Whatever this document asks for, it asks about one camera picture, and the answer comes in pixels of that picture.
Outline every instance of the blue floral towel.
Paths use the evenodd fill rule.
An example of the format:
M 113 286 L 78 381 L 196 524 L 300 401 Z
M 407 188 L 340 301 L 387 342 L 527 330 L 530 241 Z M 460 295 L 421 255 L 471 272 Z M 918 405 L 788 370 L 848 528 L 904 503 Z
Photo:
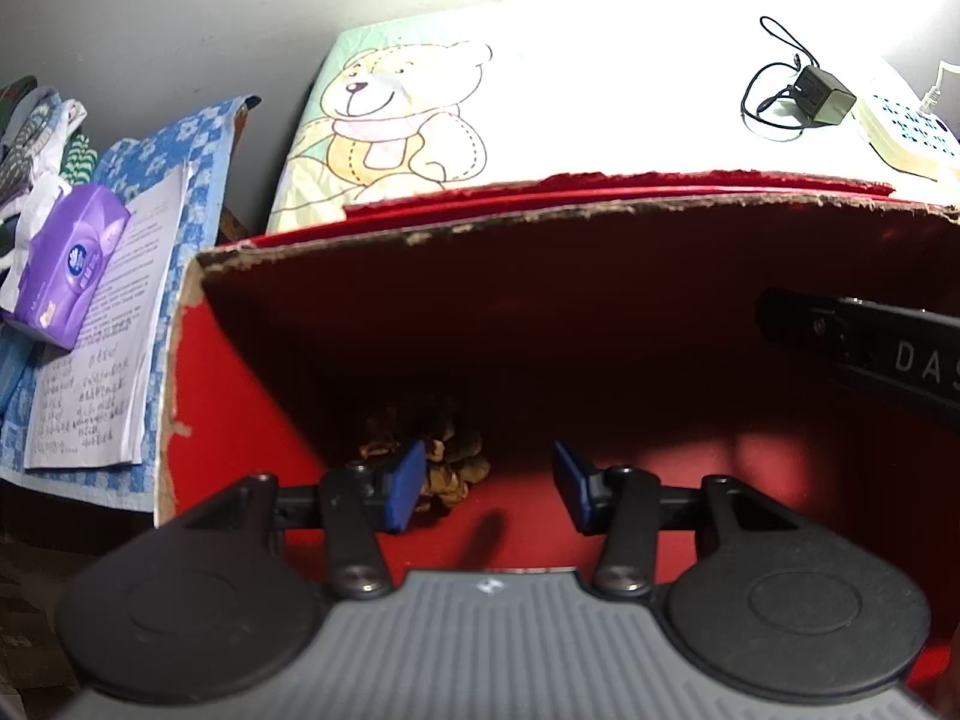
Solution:
M 170 269 L 163 287 L 160 323 L 147 384 L 146 432 L 140 446 L 143 464 L 113 469 L 24 471 L 23 452 L 34 400 L 35 366 L 42 349 L 31 357 L 13 393 L 0 428 L 0 478 L 26 488 L 89 501 L 114 509 L 152 512 L 154 509 L 157 434 L 160 429 L 167 330 L 176 309 L 184 267 L 197 250 L 213 245 L 227 186 L 233 147 L 234 118 L 247 98 L 226 100 L 168 125 L 142 141 L 119 141 L 104 153 L 94 183 L 113 189 L 124 201 L 150 189 L 176 165 L 189 163 L 193 177 L 187 188 L 184 215 L 174 241 Z

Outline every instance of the black power adapter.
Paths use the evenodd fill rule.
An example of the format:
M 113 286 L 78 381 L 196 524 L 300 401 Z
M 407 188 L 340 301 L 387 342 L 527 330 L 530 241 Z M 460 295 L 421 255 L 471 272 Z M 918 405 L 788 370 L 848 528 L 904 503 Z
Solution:
M 813 65 L 800 71 L 790 98 L 818 124 L 840 124 L 856 103 L 856 97 L 836 76 Z

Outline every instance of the purple tissue pack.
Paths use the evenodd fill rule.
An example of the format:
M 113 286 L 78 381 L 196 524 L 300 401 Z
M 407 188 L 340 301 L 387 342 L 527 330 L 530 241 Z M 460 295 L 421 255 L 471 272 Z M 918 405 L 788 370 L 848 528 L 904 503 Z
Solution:
M 129 219 L 123 202 L 100 184 L 79 184 L 61 196 L 30 241 L 16 309 L 3 311 L 3 319 L 72 349 Z

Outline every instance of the ribbed gray surface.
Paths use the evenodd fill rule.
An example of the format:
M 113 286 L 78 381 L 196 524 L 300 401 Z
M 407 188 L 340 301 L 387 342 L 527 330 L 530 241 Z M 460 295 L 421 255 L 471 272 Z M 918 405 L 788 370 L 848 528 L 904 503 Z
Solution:
M 65 720 L 933 720 L 899 690 L 835 707 L 744 696 L 679 656 L 653 615 L 568 572 L 412 572 L 396 593 L 334 608 L 280 675 L 194 707 L 85 693 Z

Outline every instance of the pink scarf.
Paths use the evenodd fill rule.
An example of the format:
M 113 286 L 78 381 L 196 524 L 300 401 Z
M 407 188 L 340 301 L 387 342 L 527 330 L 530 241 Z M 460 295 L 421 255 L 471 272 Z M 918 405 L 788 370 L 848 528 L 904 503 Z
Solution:
M 333 131 L 352 141 L 362 141 L 371 145 L 363 160 L 363 164 L 371 170 L 392 170 L 403 163 L 407 139 L 416 135 L 426 121 L 438 113 L 450 113 L 456 116 L 458 110 L 455 105 L 450 105 L 399 119 L 374 119 L 366 122 L 333 119 Z

